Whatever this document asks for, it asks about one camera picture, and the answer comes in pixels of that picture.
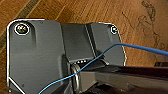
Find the screw head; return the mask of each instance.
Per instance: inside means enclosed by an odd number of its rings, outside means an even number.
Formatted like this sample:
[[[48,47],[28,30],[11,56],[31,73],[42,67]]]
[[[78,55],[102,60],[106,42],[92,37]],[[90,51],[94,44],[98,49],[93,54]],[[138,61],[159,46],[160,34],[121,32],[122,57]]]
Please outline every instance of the screw head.
[[[29,26],[27,24],[25,24],[25,23],[18,23],[15,26],[15,32],[18,35],[26,35],[29,32]]]

